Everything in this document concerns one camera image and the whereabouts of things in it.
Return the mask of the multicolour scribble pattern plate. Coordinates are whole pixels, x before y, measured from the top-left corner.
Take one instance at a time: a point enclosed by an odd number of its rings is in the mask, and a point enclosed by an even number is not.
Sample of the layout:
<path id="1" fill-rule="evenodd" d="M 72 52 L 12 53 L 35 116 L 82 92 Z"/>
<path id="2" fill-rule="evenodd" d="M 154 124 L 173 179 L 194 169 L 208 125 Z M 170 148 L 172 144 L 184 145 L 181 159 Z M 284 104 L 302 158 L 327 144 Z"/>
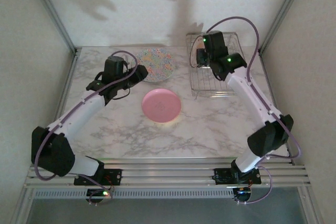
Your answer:
<path id="1" fill-rule="evenodd" d="M 156 83 L 168 79 L 176 68 L 175 59 L 163 48 L 148 48 L 136 54 L 138 64 L 146 67 L 147 83 Z"/>

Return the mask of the pink plate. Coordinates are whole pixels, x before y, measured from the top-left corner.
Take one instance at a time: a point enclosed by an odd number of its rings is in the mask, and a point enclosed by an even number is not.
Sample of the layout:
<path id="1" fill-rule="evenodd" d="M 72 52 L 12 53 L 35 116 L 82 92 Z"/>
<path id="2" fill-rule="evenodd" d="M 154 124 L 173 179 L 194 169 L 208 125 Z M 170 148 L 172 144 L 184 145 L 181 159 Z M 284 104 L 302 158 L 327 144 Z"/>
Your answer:
<path id="1" fill-rule="evenodd" d="M 182 109 L 181 99 L 168 89 L 149 91 L 141 103 L 144 115 L 156 123 L 168 123 L 175 120 Z"/>

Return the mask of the controller board with LED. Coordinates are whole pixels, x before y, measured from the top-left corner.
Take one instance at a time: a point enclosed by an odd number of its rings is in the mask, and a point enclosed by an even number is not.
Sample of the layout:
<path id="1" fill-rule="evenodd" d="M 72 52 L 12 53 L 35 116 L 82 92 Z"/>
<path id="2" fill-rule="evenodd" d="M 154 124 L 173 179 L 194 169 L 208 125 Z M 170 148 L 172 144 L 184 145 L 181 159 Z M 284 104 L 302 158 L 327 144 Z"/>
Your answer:
<path id="1" fill-rule="evenodd" d="M 86 201 L 89 204 L 98 204 L 104 199 L 110 198 L 110 195 L 107 191 L 102 189 L 88 189 L 86 194 Z"/>
<path id="2" fill-rule="evenodd" d="M 251 189 L 249 187 L 236 187 L 233 188 L 234 201 L 246 202 L 251 197 Z"/>

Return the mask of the aluminium side rail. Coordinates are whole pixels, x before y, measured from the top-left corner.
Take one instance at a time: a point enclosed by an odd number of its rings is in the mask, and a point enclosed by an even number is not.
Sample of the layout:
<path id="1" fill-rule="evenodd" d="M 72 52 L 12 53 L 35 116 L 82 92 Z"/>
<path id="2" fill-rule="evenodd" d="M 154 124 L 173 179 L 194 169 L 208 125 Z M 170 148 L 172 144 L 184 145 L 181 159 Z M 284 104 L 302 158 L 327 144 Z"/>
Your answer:
<path id="1" fill-rule="evenodd" d="M 74 77 L 75 69 L 78 64 L 78 60 L 81 54 L 81 48 L 77 48 L 76 54 L 73 57 L 71 61 L 71 65 L 69 68 L 69 71 L 67 73 L 66 79 L 65 79 L 65 84 L 62 88 L 61 95 L 60 95 L 60 100 L 58 102 L 57 108 L 56 108 L 56 113 L 54 116 L 54 121 L 58 120 L 64 113 L 65 107 L 66 107 L 66 102 L 68 99 L 69 91 L 71 88 L 72 80 Z M 52 142 L 53 142 L 53 134 L 50 136 L 50 138 L 47 140 L 46 144 L 44 145 L 40 158 L 43 158 L 46 155 L 49 155 L 51 153 L 51 148 L 52 148 Z"/>
<path id="2" fill-rule="evenodd" d="M 285 112 L 285 110 L 280 106 L 281 88 L 284 87 L 281 83 L 281 74 L 283 74 L 282 65 L 278 65 L 278 61 L 274 60 L 269 55 L 263 56 L 260 54 L 259 59 L 265 73 L 273 104 L 278 110 Z"/>

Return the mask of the aluminium frame post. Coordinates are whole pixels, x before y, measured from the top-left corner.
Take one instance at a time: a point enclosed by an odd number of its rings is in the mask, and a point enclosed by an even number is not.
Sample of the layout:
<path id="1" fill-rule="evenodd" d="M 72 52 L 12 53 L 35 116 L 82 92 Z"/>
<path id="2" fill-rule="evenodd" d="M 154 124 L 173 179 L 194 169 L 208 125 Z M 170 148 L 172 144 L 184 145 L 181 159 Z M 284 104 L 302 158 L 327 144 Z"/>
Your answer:
<path id="1" fill-rule="evenodd" d="M 75 56 L 77 53 L 77 48 L 75 47 L 68 32 L 66 31 L 66 28 L 63 22 L 61 21 L 52 0 L 40 0 L 40 1 L 42 5 L 44 6 L 44 9 L 48 13 L 51 21 L 54 23 L 63 41 L 65 42 L 66 46 L 70 50 L 71 54 Z"/>
<path id="2" fill-rule="evenodd" d="M 266 49 L 271 44 L 273 38 L 275 37 L 280 25 L 282 24 L 284 18 L 286 17 L 287 13 L 289 12 L 294 0 L 284 0 L 283 3 L 280 6 L 280 9 L 278 13 L 275 16 L 275 19 L 273 20 L 265 39 L 261 43 L 259 47 L 259 55 L 261 56 Z"/>

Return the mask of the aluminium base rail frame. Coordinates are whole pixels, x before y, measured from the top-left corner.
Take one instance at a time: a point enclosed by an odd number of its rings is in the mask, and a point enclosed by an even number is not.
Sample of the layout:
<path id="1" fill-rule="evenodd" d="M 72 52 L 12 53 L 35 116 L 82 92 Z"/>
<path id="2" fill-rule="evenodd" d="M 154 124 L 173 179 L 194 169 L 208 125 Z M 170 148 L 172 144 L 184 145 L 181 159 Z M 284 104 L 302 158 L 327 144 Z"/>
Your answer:
<path id="1" fill-rule="evenodd" d="M 122 188 L 214 188 L 214 169 L 229 168 L 230 158 L 119 158 L 102 160 L 106 168 L 121 169 Z M 260 188 L 310 186 L 303 165 L 278 158 L 265 161 Z"/>

